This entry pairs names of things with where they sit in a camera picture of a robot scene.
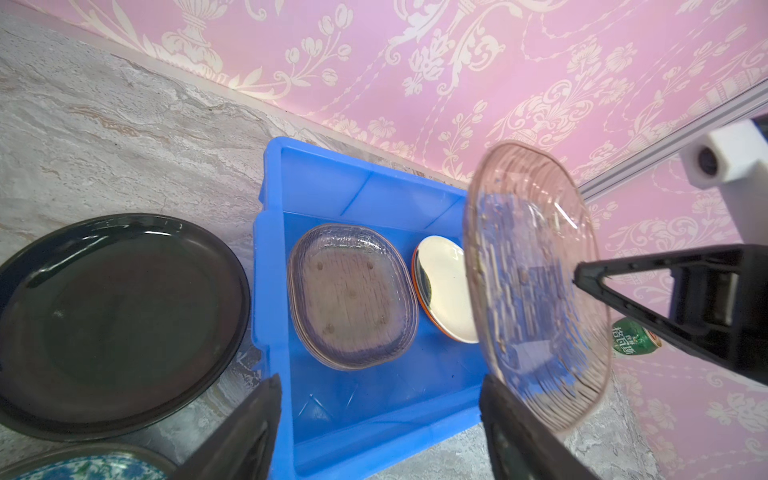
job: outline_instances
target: clear glass plate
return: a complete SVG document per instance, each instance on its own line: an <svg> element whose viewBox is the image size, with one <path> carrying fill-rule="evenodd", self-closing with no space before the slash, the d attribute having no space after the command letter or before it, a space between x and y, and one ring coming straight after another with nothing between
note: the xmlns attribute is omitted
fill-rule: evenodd
<svg viewBox="0 0 768 480"><path fill-rule="evenodd" d="M598 260L589 212L565 169L517 142L495 145L469 187L464 249L492 374L553 432L577 425L611 373L607 307L573 284Z"/></svg>
<svg viewBox="0 0 768 480"><path fill-rule="evenodd" d="M288 262L293 326L323 364L359 370L413 343L419 310L397 249L367 227L327 223L296 242Z"/></svg>

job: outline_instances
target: pink floral wallpaper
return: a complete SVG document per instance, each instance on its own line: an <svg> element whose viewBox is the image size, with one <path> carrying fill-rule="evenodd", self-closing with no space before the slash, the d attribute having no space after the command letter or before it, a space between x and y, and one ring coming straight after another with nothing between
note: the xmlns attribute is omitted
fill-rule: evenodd
<svg viewBox="0 0 768 480"><path fill-rule="evenodd" d="M765 0L16 0L440 171L514 138L583 183L768 78ZM671 159L589 206L605 257L739 241ZM617 279L666 311L662 273ZM768 387L669 347L616 373L667 478L766 478Z"/></svg>
<svg viewBox="0 0 768 480"><path fill-rule="evenodd" d="M604 258L741 241L717 190L691 187L679 157L589 208ZM619 276L612 286L669 312L666 271ZM647 356L618 357L614 371L666 478L768 478L768 386L668 344Z"/></svg>
<svg viewBox="0 0 768 480"><path fill-rule="evenodd" d="M765 0L16 0L468 180L535 144L582 183L768 76Z"/></svg>

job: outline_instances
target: blue plastic bin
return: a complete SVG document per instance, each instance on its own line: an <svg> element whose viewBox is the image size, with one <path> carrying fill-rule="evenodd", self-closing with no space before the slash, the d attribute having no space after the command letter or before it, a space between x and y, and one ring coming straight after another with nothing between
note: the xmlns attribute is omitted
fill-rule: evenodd
<svg viewBox="0 0 768 480"><path fill-rule="evenodd" d="M421 312L403 356L340 372L300 342L286 286L293 245L322 223L371 227L407 264L428 235L461 244L466 192L284 137L267 145L264 170L253 343L263 377L279 373L283 384L272 478L365 478L477 424L488 370L478 345L448 338Z"/></svg>

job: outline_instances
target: white floral pattern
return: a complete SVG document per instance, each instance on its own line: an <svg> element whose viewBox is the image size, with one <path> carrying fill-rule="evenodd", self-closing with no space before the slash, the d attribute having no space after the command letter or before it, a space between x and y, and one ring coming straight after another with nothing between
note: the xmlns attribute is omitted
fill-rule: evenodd
<svg viewBox="0 0 768 480"><path fill-rule="evenodd" d="M686 8L695 8L698 4L696 2L687 2L684 6ZM660 79L665 83L664 87L656 90L653 99L631 120L631 128L628 130L630 138L619 147L611 145L610 150L607 150L605 145L599 147L590 154L590 160L587 163L571 169L571 173L580 182L590 180L623 159L649 147L672 133L689 119L707 113L723 102L730 100L741 91L756 84L760 79L765 78L768 74L768 63L763 63L763 66L759 68L755 66L760 64L759 61L755 62L757 58L762 60L765 57L764 53L757 52L768 51L768 40L761 40L751 45L746 51L736 54L727 63L725 68L716 71L713 75L715 82L704 82L700 87L700 91L704 92L703 95L693 102L685 112L681 112L677 118L659 120L659 116L667 106L669 99L688 91L692 78L702 74L710 61L724 55L730 49L732 43L745 32L746 28L740 25L723 35L724 38L720 41L704 42L693 51L686 67L676 65L665 70L660 75ZM618 50L614 51L612 55L615 54L616 56L613 58L612 63L621 66L621 68L626 68L628 65L624 64L624 52L627 49L631 51L632 46L628 45L621 52ZM616 89L622 90L626 88L623 85L617 84Z"/></svg>
<svg viewBox="0 0 768 480"><path fill-rule="evenodd" d="M445 154L445 159L442 161L442 173L465 182L469 182L472 179L475 172L462 172L464 164L457 161L458 153L469 147L469 141L475 134L472 130L472 125L482 121L482 112L487 107L487 101L478 101L472 108L472 112L467 115L457 114L453 118L452 123L455 125L453 132L444 131L440 134L438 139L446 143L446 146L442 149L442 153Z"/></svg>
<svg viewBox="0 0 768 480"><path fill-rule="evenodd" d="M487 68L494 59L502 53L506 46L499 44L496 37L486 31L484 21L490 15L506 13L513 17L522 18L523 5L533 12L549 12L561 7L565 2L551 0L518 0L517 2L459 2L448 27L443 31L435 25L449 10L448 0L438 0L436 3L426 3L415 0L413 10L406 7L406 2L396 0L396 14L408 22L408 27L401 35L389 39L386 49L386 60L391 65L400 62L400 53L396 49L412 40L419 41L432 30L429 46L417 48L409 58L409 66L413 75L402 82L406 88L406 96L419 94L424 81L437 81L442 78L445 66L450 67L450 81L438 85L439 95L450 94L458 87L459 77L464 67L471 71L481 71ZM474 20L468 17L475 13Z"/></svg>
<svg viewBox="0 0 768 480"><path fill-rule="evenodd" d="M374 138L390 138L396 132L395 122L387 121L384 117L379 117L376 120L370 121L368 130L373 134Z"/></svg>
<svg viewBox="0 0 768 480"><path fill-rule="evenodd" d="M365 141L368 138L368 133L361 127L357 126L357 121L347 118L344 115L340 115L338 118L334 118L331 121L325 123L333 130L347 135L348 137L356 138L358 140Z"/></svg>
<svg viewBox="0 0 768 480"><path fill-rule="evenodd" d="M610 220L615 210L619 208L619 205L616 202L608 202L605 207L592 204L588 208L590 218L592 219L592 228L600 230L603 220Z"/></svg>
<svg viewBox="0 0 768 480"><path fill-rule="evenodd" d="M743 377L737 373L733 373L725 369L717 369L712 370L711 372L707 372L706 379L710 385L717 388L725 385L723 379L728 379L731 382L746 386L747 392L768 393L768 385L763 385L762 383L755 382L754 380L750 380L747 377Z"/></svg>
<svg viewBox="0 0 768 480"><path fill-rule="evenodd" d="M765 432L768 427L768 400L758 402L743 393L729 393L727 406L711 402L707 415L723 425L730 425L735 419L748 432Z"/></svg>
<svg viewBox="0 0 768 480"><path fill-rule="evenodd" d="M174 0L183 12L187 27L176 32L163 33L161 45L153 43L146 35L139 41L131 20L116 0L112 0L111 15L97 7L93 0L69 1L81 16L84 25L96 29L108 38L264 100L285 97L292 87L310 87L312 86L310 79L315 77L320 77L329 87L335 86L339 80L336 70L325 68L318 75L319 68L332 59L347 61L352 53L352 47L348 44L339 45L342 30L348 28L353 19L352 9L343 3L336 6L333 20L329 15L324 15L319 20L319 31L324 38L307 36L299 40L300 48L293 46L285 50L285 61L290 66L290 72L277 70L273 73L274 81L261 81L263 66L253 69L243 78L240 74L231 78L224 74L221 57L203 37L206 21L221 18L227 12L232 0ZM81 2L88 3L87 11L80 6ZM249 2L246 2L246 6L253 18L257 20L266 18L266 11L263 9L253 13ZM276 3L278 13L282 7L282 2Z"/></svg>
<svg viewBox="0 0 768 480"><path fill-rule="evenodd" d="M620 101L634 83L612 74L626 68L637 49L632 44L617 47L608 55L606 65L601 61L602 50L596 38L575 49L567 66L567 72L575 74L573 81L560 80L545 93L520 103L494 123L485 146L512 139L548 151L568 138L592 112L595 98L600 105Z"/></svg>
<svg viewBox="0 0 768 480"><path fill-rule="evenodd" d="M668 441L662 435L652 438L650 443L653 446L656 459L668 468L678 466L682 462L682 459L677 456L674 443Z"/></svg>
<svg viewBox="0 0 768 480"><path fill-rule="evenodd" d="M677 417L672 415L672 407L662 403L659 399L651 399L648 402L648 412L659 428L674 430L674 423L677 421Z"/></svg>
<svg viewBox="0 0 768 480"><path fill-rule="evenodd" d="M627 389L627 398L633 406L639 407L644 403L641 394L643 392L643 385L637 379L637 376L624 370L616 373L616 380L624 385Z"/></svg>
<svg viewBox="0 0 768 480"><path fill-rule="evenodd" d="M685 2L680 5L680 8L677 9L677 14L692 12L701 6L701 2L703 2L703 0L685 0Z"/></svg>

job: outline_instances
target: white ceramic plate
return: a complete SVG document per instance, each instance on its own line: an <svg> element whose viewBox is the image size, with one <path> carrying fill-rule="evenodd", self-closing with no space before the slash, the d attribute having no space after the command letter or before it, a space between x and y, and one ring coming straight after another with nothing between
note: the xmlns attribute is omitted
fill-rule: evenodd
<svg viewBox="0 0 768 480"><path fill-rule="evenodd" d="M426 237L413 253L411 274L429 319L454 340L477 343L464 250L445 237Z"/></svg>

